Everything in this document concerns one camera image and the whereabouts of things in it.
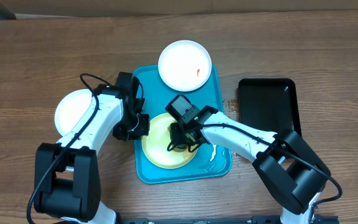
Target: white plate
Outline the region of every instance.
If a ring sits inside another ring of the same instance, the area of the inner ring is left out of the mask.
[[[192,91],[201,87],[208,80],[211,70],[209,53],[191,40],[179,40],[168,45],[158,60],[161,79],[178,91]]]
[[[88,89],[77,90],[64,97],[55,111],[57,131],[65,136],[90,107],[92,93]]]

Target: wooden table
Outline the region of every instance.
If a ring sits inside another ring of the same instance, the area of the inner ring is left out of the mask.
[[[209,51],[233,119],[240,79],[295,81],[304,138],[344,189],[317,213],[358,223],[358,11],[0,21],[0,223],[26,222],[35,151],[59,139],[54,111],[66,94],[84,88],[79,74],[114,82],[119,71],[156,64],[180,39]],[[102,201],[123,217],[281,213],[243,158],[233,156],[221,178],[147,185],[135,173],[133,148],[109,136],[98,157]],[[334,194],[328,184],[322,197]]]

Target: tray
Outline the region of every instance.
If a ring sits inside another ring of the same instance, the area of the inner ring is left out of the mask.
[[[169,88],[160,78],[157,65],[140,67],[134,75],[144,87],[144,112],[153,119],[157,115],[166,113],[165,107],[177,95],[183,94],[199,109],[209,105],[224,112],[218,73],[213,65],[208,81],[199,89],[190,92],[180,92]],[[135,163],[139,179],[146,184],[161,184],[182,180],[195,180],[207,177],[219,177],[227,174],[232,166],[229,149],[222,146],[204,144],[194,158],[176,169],[164,169],[152,164],[143,153],[142,141],[135,141]]]

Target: yellow plate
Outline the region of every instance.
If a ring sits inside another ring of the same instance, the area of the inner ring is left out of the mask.
[[[142,138],[142,148],[146,157],[154,165],[174,169],[186,165],[194,155],[195,152],[188,152],[188,150],[174,149],[170,152],[167,147],[171,141],[168,127],[175,123],[176,120],[169,113],[164,113],[156,116],[150,121],[150,131],[148,136]]]

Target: brown object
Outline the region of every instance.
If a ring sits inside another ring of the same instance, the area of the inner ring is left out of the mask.
[[[209,51],[233,119],[240,79],[296,83],[303,136],[344,189],[343,198],[317,213],[358,223],[358,11],[0,21],[1,223],[25,223],[35,151],[60,138],[54,111],[65,95],[84,88],[79,74],[114,82],[119,71],[156,64],[161,51],[180,39]],[[138,179],[133,142],[109,136],[98,162],[102,201],[124,218],[281,213],[240,156],[233,155],[224,177],[158,185]],[[327,184],[321,198],[335,194]],[[36,223],[52,222],[32,215]]]
[[[358,0],[0,0],[18,19],[358,9]]]

